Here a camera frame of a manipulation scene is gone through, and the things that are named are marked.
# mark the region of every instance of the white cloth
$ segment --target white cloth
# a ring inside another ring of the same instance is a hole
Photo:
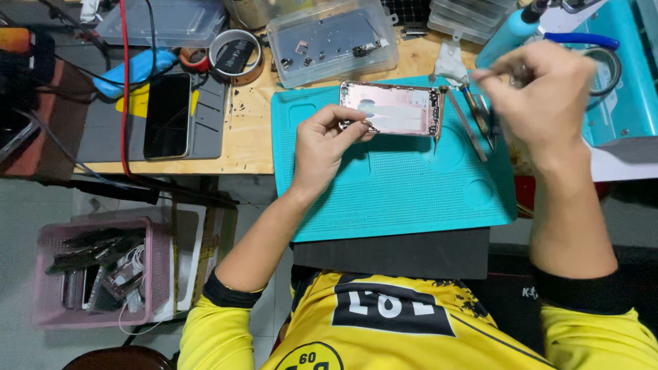
[[[82,9],[80,10],[80,20],[82,23],[89,23],[96,17],[98,4],[101,0],[82,0]]]
[[[458,41],[443,41],[434,65],[434,75],[445,77],[452,86],[461,86],[468,82],[468,73],[461,61],[461,48]]]

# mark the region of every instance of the yellow jersey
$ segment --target yellow jersey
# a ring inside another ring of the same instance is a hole
[[[188,315],[179,369],[254,369],[249,310],[259,293],[215,274],[208,285]],[[658,343],[634,309],[544,305],[542,356],[498,330],[458,280],[322,271],[293,296],[284,339],[261,369],[658,369]]]

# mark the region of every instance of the black sleeve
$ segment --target black sleeve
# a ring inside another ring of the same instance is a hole
[[[262,290],[256,293],[247,293],[229,289],[217,279],[214,270],[208,281],[203,285],[203,296],[218,307],[253,308],[261,294],[263,294]]]
[[[533,266],[540,298],[551,305],[597,315],[621,315],[632,309],[618,271],[600,278],[573,279]]]

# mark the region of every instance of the pink plastic basket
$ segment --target pink plastic basket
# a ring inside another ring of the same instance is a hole
[[[39,232],[39,255],[34,278],[34,306],[32,322],[43,329],[86,329],[112,327],[119,324],[120,310],[88,313],[69,310],[61,302],[61,275],[46,275],[54,256],[70,251],[64,241],[83,232],[104,228],[146,228],[144,263],[144,308],[135,313],[127,309],[121,316],[121,326],[140,325],[148,321],[153,311],[169,299],[170,235],[166,225],[153,224],[148,217],[89,223],[46,225]]]

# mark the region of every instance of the teal silicone repair mat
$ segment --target teal silicone repair mat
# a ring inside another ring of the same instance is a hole
[[[382,81],[428,87],[427,76]],[[433,86],[448,84],[437,78]],[[473,93],[479,93],[476,86]],[[453,90],[489,161],[480,162],[445,100],[436,156],[432,138],[376,135],[352,145],[329,189],[313,205],[294,242],[362,238],[504,225],[516,219],[512,166],[503,138],[492,153],[464,96]],[[278,92],[272,96],[272,153],[276,189],[290,186],[297,125],[323,106],[338,104],[339,86]]]

